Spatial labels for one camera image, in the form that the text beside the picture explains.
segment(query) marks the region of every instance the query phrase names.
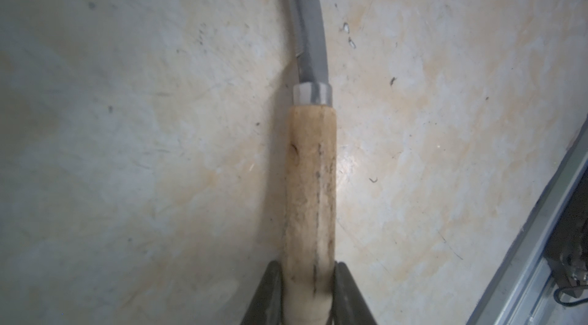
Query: metal frame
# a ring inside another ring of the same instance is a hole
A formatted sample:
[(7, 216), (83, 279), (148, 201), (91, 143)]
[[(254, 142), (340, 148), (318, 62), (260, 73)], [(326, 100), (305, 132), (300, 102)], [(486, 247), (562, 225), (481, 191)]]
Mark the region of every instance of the metal frame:
[(545, 187), (466, 325), (537, 324), (539, 315), (546, 313), (546, 293), (552, 293), (555, 284), (550, 284), (551, 272), (541, 254), (586, 169), (587, 127), (588, 121)]

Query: wooden handle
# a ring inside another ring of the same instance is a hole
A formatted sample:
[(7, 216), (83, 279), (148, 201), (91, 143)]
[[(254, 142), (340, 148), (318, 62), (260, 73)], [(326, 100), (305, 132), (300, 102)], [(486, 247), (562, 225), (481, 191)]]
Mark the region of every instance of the wooden handle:
[(294, 106), (288, 124), (283, 325), (325, 325), (333, 302), (336, 114)]

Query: concrete floor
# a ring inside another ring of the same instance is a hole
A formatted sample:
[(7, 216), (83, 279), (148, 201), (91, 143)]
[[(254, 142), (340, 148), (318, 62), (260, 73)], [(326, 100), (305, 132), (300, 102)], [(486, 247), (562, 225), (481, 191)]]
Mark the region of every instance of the concrete floor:
[[(588, 112), (588, 0), (321, 2), (336, 257), (380, 324), (464, 323)], [(2, 323), (239, 323), (291, 39), (285, 0), (0, 0)]]

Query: black metal object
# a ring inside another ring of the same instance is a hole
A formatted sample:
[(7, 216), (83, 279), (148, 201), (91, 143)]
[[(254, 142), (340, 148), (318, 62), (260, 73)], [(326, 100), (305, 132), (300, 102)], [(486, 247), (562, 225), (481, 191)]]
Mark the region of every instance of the black metal object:
[[(345, 263), (335, 263), (334, 325), (377, 325)], [(259, 282), (241, 325), (279, 325), (282, 317), (282, 269), (272, 261)]]
[(282, 320), (282, 268), (271, 261), (265, 269), (241, 325), (279, 325)]
[(556, 301), (564, 304), (561, 292), (579, 298), (588, 285), (588, 170), (571, 194), (544, 256), (560, 288), (554, 294)]
[(334, 266), (333, 317), (335, 325), (376, 325), (345, 263)]

